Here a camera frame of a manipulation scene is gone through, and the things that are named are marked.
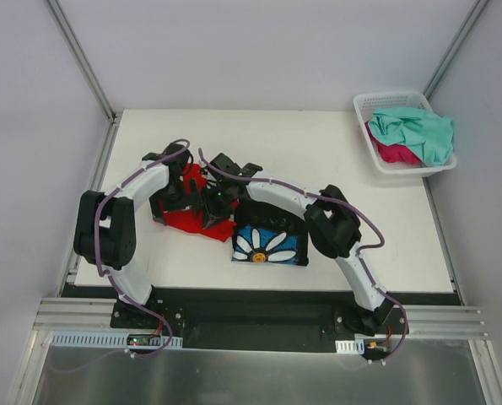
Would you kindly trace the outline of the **red t-shirt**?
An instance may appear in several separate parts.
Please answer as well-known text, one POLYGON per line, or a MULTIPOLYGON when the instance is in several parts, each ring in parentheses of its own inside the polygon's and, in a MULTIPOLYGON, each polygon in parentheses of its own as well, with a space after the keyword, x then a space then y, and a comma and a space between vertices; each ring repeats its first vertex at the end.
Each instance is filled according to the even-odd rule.
MULTIPOLYGON (((206 177, 202 174, 199 164, 187 163, 184 170, 191 170, 188 175, 185 175, 185 183, 190 179, 197 182, 198 191, 205 186, 206 177)), ((192 210, 177 213, 167 213, 165 215, 166 226, 170 226, 177 230, 182 230, 188 234, 203 235, 213 240, 221 242, 227 241, 234 235, 236 222, 231 218, 214 225, 212 228, 204 229, 202 227, 202 215, 192 210)))

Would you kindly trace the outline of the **black daisy t-shirt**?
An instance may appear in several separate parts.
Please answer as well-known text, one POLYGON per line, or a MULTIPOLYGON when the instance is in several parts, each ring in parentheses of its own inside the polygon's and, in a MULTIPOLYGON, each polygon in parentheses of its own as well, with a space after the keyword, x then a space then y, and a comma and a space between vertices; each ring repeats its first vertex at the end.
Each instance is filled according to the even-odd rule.
POLYGON ((305 267, 309 236, 297 215, 265 202, 242 201, 234 212, 232 260, 305 267))

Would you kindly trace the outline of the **white plastic basket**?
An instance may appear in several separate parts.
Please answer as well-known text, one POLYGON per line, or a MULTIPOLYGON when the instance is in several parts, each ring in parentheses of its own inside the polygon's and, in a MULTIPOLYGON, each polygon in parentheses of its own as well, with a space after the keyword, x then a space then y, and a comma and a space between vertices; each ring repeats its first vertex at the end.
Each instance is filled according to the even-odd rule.
POLYGON ((456 167, 454 122, 435 114, 423 94, 359 94, 353 104, 377 178, 423 178, 456 167))

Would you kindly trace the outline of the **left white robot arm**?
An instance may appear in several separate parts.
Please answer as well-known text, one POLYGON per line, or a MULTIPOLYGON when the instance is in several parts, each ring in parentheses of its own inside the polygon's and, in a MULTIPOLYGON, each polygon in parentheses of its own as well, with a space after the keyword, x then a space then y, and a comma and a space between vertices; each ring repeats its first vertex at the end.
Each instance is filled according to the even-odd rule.
POLYGON ((197 183, 184 182, 193 165, 189 147, 188 140, 177 139, 160 154, 148 153, 125 179, 103 192, 88 190, 79 201, 73 249, 109 279, 120 300, 132 305, 129 316, 141 328, 157 322, 159 308, 148 300, 153 287, 133 258, 135 214, 148 205, 153 220, 164 223, 167 213, 199 208, 197 183))

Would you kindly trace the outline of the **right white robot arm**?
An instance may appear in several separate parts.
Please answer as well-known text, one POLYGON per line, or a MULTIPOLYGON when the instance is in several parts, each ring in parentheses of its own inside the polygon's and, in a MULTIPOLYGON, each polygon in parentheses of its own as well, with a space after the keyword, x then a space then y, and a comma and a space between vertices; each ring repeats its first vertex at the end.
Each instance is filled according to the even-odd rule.
POLYGON ((354 294, 343 316, 351 332, 373 336, 387 327, 396 304, 364 260, 385 238, 341 190, 328 185, 310 192, 271 177, 260 165, 238 166, 225 154, 199 158, 213 185, 202 191, 203 219, 213 224, 233 217, 233 260, 305 265, 309 246, 332 259, 354 294))

